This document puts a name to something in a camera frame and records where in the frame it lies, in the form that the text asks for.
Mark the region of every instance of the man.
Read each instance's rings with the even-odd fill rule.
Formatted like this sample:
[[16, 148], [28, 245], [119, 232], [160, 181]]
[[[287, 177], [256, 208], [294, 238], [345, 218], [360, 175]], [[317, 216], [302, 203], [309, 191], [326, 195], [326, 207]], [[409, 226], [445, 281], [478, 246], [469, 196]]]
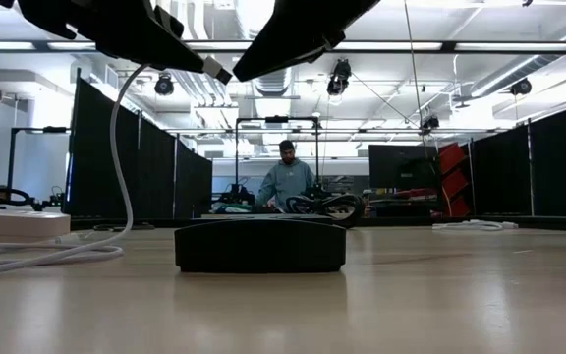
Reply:
[[279, 144], [281, 160], [265, 176], [255, 204], [265, 206], [275, 196], [274, 206], [287, 210], [285, 201], [296, 197], [307, 187], [313, 185], [313, 173], [310, 167], [294, 156], [294, 144], [283, 141]]

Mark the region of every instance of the white power strip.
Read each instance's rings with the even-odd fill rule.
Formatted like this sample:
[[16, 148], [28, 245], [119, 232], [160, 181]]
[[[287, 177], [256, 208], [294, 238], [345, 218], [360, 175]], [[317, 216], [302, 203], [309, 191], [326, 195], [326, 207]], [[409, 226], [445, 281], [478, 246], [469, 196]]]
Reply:
[[0, 236], [39, 241], [69, 234], [70, 221], [69, 215], [61, 213], [0, 209]]

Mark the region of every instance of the desk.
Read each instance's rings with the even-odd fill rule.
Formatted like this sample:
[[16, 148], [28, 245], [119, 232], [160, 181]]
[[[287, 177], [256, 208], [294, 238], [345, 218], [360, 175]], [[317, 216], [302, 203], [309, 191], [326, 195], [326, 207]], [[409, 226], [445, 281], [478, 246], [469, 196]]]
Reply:
[[300, 275], [181, 274], [172, 231], [0, 274], [0, 353], [566, 353], [563, 231], [361, 228]]

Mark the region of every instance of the black monitor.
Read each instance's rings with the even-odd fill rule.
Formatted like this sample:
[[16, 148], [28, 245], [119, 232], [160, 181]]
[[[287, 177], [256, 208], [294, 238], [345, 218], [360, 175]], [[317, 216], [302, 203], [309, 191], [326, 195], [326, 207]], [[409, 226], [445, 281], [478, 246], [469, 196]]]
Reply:
[[436, 188], [435, 147], [368, 146], [372, 188]]

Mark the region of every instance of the grey shirt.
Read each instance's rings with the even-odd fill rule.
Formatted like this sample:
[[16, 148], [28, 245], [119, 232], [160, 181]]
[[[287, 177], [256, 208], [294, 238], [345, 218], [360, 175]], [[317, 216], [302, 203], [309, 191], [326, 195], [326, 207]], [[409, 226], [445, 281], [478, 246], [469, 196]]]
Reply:
[[262, 206], [272, 196], [276, 196], [274, 198], [275, 206], [287, 210], [285, 201], [290, 197], [298, 196], [307, 187], [312, 186], [313, 178], [310, 167], [299, 159], [295, 159], [290, 165], [279, 161], [265, 175], [255, 203]]

